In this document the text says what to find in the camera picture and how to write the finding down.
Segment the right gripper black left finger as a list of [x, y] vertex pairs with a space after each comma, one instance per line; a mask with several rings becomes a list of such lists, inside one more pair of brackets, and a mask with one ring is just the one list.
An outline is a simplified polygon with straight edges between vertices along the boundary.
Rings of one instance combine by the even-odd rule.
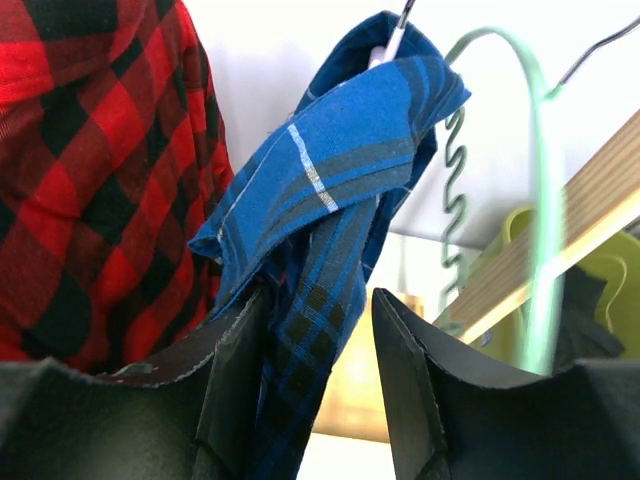
[[254, 428], [269, 293], [112, 375], [1, 367], [5, 479], [239, 479]]

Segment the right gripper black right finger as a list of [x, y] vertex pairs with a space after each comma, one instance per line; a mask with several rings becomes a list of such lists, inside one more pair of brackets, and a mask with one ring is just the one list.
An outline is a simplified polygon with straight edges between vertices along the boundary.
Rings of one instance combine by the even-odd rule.
[[635, 479], [639, 365], [584, 360], [552, 377], [492, 359], [384, 289], [372, 320], [400, 479]]

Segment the lilac hanger of blue shirt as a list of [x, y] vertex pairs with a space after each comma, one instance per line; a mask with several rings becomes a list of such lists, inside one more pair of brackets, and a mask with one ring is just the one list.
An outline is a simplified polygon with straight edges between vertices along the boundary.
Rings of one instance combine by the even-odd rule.
[[414, 7], [414, 4], [415, 0], [406, 1], [387, 44], [385, 46], [376, 46], [371, 50], [368, 63], [369, 69], [375, 68], [383, 63], [387, 63], [395, 58], [404, 37], [408, 17]]

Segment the mint green hanger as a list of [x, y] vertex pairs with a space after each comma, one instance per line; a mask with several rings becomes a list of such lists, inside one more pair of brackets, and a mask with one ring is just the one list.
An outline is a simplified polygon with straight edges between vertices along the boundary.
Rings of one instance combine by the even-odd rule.
[[[565, 161], [563, 135], [573, 118], [562, 112], [560, 98], [587, 57], [603, 47], [603, 42], [597, 41], [553, 80], [546, 77], [534, 49], [524, 39], [501, 27], [484, 26], [463, 34], [447, 52], [446, 59], [455, 70], [473, 75], [479, 66], [477, 54], [481, 47], [496, 40], [503, 43], [497, 79], [485, 86], [483, 100], [462, 107], [444, 123], [447, 177], [443, 210], [448, 223], [443, 238], [443, 264], [453, 277], [441, 294], [435, 323], [451, 335], [453, 321], [442, 321], [439, 317], [479, 273], [469, 276], [468, 267], [500, 233], [506, 217], [517, 208], [529, 207], [531, 216], [526, 229], [536, 220], [544, 227], [560, 225], [560, 216], [567, 210], [560, 203], [561, 194], [567, 181], [577, 173]], [[477, 172], [478, 161], [486, 149], [472, 128], [488, 111], [491, 101], [498, 104], [490, 126], [493, 135], [514, 136], [520, 146], [514, 159], [502, 159], [495, 167], [498, 192], [474, 194], [466, 185]], [[523, 314], [522, 332], [515, 342], [513, 366], [540, 375], [551, 372], [564, 272], [554, 280], [543, 281], [548, 291], [542, 300], [523, 303], [528, 306]]]

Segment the blue plaid shirt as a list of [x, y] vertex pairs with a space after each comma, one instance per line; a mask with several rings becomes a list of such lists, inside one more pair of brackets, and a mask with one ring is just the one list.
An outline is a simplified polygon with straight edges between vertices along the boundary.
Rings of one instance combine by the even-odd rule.
[[297, 475], [390, 223], [436, 152], [437, 123], [469, 97], [413, 26], [392, 61], [370, 66], [397, 23], [383, 11], [340, 40], [189, 242], [221, 266], [212, 319], [255, 280], [274, 298], [251, 479]]

